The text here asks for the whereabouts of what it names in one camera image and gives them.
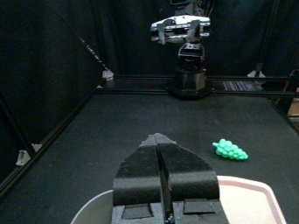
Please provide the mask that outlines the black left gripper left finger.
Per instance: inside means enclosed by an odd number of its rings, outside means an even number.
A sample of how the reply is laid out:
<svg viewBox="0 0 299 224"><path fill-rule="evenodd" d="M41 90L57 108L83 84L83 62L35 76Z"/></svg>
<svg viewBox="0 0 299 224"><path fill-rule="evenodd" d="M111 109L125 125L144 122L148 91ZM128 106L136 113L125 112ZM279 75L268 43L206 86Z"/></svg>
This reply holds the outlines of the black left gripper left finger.
<svg viewBox="0 0 299 224"><path fill-rule="evenodd" d="M155 133L121 162L113 179L111 224L164 224L157 144Z"/></svg>

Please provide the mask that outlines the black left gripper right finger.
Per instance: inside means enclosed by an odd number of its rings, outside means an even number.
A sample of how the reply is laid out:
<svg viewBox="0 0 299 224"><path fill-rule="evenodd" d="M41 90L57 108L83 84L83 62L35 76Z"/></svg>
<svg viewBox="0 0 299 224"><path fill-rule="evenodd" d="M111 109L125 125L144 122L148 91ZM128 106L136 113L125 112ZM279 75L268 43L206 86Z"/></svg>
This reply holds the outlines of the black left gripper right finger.
<svg viewBox="0 0 299 224"><path fill-rule="evenodd" d="M163 210L171 224L230 224L220 204L216 172L202 157L155 134Z"/></svg>

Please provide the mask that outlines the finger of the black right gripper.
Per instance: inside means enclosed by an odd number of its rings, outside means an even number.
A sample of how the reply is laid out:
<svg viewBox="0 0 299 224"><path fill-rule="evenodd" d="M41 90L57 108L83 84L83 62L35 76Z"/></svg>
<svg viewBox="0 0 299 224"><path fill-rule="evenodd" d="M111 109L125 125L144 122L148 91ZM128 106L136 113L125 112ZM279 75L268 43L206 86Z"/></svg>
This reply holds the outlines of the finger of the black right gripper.
<svg viewBox="0 0 299 224"><path fill-rule="evenodd" d="M187 38L185 38L188 43L195 43L200 40L200 36L198 34L199 28L200 28L200 21L192 20L189 22L189 28L187 31Z"/></svg>
<svg viewBox="0 0 299 224"><path fill-rule="evenodd" d="M156 25L156 30L159 33L159 44L164 45L165 44L165 32L164 32L164 22L159 23Z"/></svg>

